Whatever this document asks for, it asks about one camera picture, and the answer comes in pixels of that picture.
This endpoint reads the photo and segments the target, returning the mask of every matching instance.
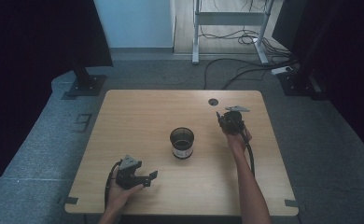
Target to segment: wooden table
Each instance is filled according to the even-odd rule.
[[[218,105],[208,104],[212,98]],[[285,204],[295,197],[258,91],[109,91],[69,194],[77,204],[65,210],[103,213],[109,170],[129,154],[143,163],[136,175],[159,175],[132,196],[124,214],[239,216],[236,168],[216,116],[233,105],[250,109],[243,120],[253,135],[256,179],[270,215],[296,216],[298,208]],[[177,127],[195,135],[186,160],[172,153],[170,133]]]

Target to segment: black tape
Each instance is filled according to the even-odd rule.
[[[285,199],[285,206],[288,206],[288,207],[299,207],[299,204],[298,204],[298,202],[296,202],[294,200]]]
[[[79,201],[79,198],[67,197],[65,203],[77,204],[77,201]]]

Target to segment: finger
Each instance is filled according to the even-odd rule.
[[[118,173],[119,167],[116,167],[116,169],[113,171],[112,178],[116,178],[116,174]]]
[[[132,194],[136,193],[137,191],[139,191],[139,190],[141,190],[143,188],[144,188],[144,185],[143,184],[140,184],[140,185],[137,185],[137,186],[134,186],[134,187],[128,189],[127,190],[127,193],[129,195],[132,195]]]
[[[252,139],[251,132],[247,128],[245,128],[245,132],[246,132],[246,137],[248,138],[248,141],[251,141],[251,139]]]

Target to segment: hole in table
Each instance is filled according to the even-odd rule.
[[[214,98],[209,99],[209,101],[208,101],[208,104],[210,104],[211,106],[215,106],[218,103],[219,103],[219,101],[217,99],[214,99]]]

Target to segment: black cable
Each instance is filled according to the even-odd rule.
[[[251,11],[251,10],[252,10],[252,6],[253,6],[253,4],[254,4],[254,0],[251,0],[251,6],[249,6],[249,11]]]
[[[235,77],[229,79],[226,84],[222,87],[222,90],[225,90],[234,80],[236,80],[238,77],[242,76],[243,74],[249,73],[249,72],[255,72],[255,71],[266,71],[266,70],[271,70],[274,68],[278,68],[278,67],[282,67],[282,66],[287,66],[287,65],[292,65],[294,63],[296,63],[297,61],[295,59],[289,59],[287,61],[281,62],[281,63],[277,63],[277,64],[260,64],[260,63],[252,63],[249,61],[244,61],[244,60],[239,60],[239,59],[230,59],[230,58],[224,58],[224,59],[216,59],[213,60],[212,62],[210,62],[204,70],[204,86],[203,89],[206,90],[206,86],[207,86],[207,71],[208,68],[211,64],[215,63],[215,62],[219,62],[219,61],[236,61],[236,62],[242,62],[242,63],[248,63],[251,65],[255,65],[261,68],[257,68],[257,69],[250,69],[250,70],[246,70],[242,73],[237,74]]]
[[[108,200],[107,197],[109,195],[109,188],[111,186],[111,183],[110,182],[112,181],[112,179],[114,179],[114,178],[112,178],[112,175],[115,172],[116,167],[119,166],[120,164],[121,164],[121,161],[118,161],[118,162],[115,163],[115,165],[112,166],[112,169],[110,170],[109,175],[108,175],[108,178],[106,180],[106,184],[105,184],[105,194],[104,194],[105,207],[107,205],[107,200]]]
[[[260,75],[259,78],[253,78],[253,77],[244,77],[244,78],[236,78],[236,80],[248,80],[248,81],[263,81],[264,75],[270,70],[264,70],[264,72]]]
[[[243,5],[243,7],[240,9],[240,11],[243,11],[243,9],[244,9],[244,7],[245,7],[246,5],[248,5],[248,0],[246,0],[245,5]]]
[[[264,3],[264,5],[262,6],[262,7],[254,7],[256,10],[261,10],[262,8],[263,8],[263,11],[266,11],[266,6],[267,6],[267,2],[268,2],[268,0],[266,0],[266,2]],[[249,8],[249,11],[251,11],[251,9],[252,9],[252,3],[253,3],[253,0],[252,0],[252,2],[251,2],[251,6],[250,6],[250,8]]]
[[[253,38],[257,38],[256,35],[258,35],[257,32],[249,31],[249,30],[246,30],[245,28],[243,30],[236,31],[236,32],[234,32],[232,34],[223,35],[223,36],[205,34],[203,32],[202,26],[200,26],[200,29],[201,29],[202,34],[199,35],[199,36],[204,36],[205,38],[208,38],[208,39],[216,39],[216,38],[218,38],[218,39],[238,39],[238,43],[243,44],[243,45],[255,44],[255,42],[253,41]],[[237,35],[237,34],[239,34],[241,32],[243,32],[243,34],[240,35],[240,36],[232,36],[232,35]],[[272,54],[282,55],[282,56],[289,57],[289,58],[293,57],[292,53],[289,52],[287,49],[279,49],[279,48],[274,47],[270,43],[269,39],[267,39],[266,37],[263,37],[262,44],[264,45],[266,50],[269,51]]]
[[[217,9],[217,11],[220,11],[219,8],[217,7],[217,3],[215,2],[215,0],[214,0],[214,6]]]
[[[246,146],[246,149],[248,149],[248,154],[249,154],[249,162],[251,163],[251,171],[252,171],[252,175],[255,177],[255,162],[254,162],[254,154],[252,152],[252,147],[251,145],[249,145],[249,141],[246,140],[245,142],[245,146]]]

